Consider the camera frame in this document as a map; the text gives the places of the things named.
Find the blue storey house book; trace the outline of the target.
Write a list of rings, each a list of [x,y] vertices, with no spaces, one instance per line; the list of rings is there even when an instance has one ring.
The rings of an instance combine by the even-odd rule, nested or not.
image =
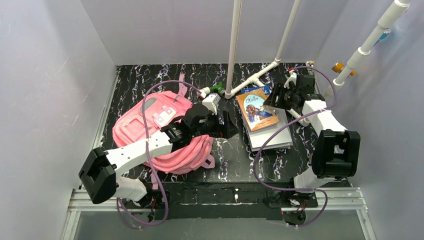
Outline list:
[[[266,96],[271,94],[271,88],[268,85],[261,86],[261,87],[243,88],[243,89],[241,89],[241,93],[245,94],[245,93],[250,93],[250,92],[256,91],[256,90],[262,90]]]

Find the orange Othello book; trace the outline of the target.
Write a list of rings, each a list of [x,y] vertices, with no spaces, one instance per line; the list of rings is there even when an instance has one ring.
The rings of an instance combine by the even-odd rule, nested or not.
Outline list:
[[[261,89],[236,96],[240,112],[252,132],[276,125],[280,121],[275,111],[264,105],[268,96]]]

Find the large grey white book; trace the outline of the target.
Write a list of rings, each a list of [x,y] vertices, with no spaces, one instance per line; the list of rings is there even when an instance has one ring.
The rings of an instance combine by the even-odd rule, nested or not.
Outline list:
[[[266,140],[268,140],[277,130],[279,130],[288,123],[286,111],[284,109],[276,108],[275,112],[277,117],[279,118],[279,122],[275,125],[271,125],[256,131],[249,130],[246,120],[243,119],[243,125],[246,128],[246,135],[248,137],[249,147],[252,152],[257,152],[266,142]],[[274,138],[272,138],[266,144],[263,150],[290,149],[292,146],[292,135],[290,132],[290,128],[287,127],[281,132],[279,132]]]

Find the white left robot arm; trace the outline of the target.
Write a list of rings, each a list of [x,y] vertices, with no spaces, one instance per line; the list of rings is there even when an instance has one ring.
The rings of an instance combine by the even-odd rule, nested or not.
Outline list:
[[[91,202],[101,204],[112,197],[140,201],[148,193],[147,188],[142,181],[123,174],[149,158],[188,146],[195,137],[232,138],[238,129],[228,111],[222,115],[220,123],[217,114],[204,105],[194,104],[185,115],[175,117],[147,138],[115,149],[92,149],[78,173]]]

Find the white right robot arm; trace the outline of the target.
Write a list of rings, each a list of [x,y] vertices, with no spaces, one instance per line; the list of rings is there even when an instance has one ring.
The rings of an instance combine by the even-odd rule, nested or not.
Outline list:
[[[300,118],[311,124],[318,135],[311,166],[293,178],[292,188],[297,192],[311,193],[329,182],[356,174],[360,134],[336,120],[325,98],[315,93],[313,75],[291,76],[276,82],[264,105],[286,111],[301,109]]]

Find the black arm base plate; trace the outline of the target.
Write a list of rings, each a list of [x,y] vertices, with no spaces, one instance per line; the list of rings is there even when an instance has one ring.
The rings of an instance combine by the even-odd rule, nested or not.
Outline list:
[[[258,182],[164,182],[168,219],[259,218],[282,220],[284,212],[317,209],[315,195],[275,191]]]

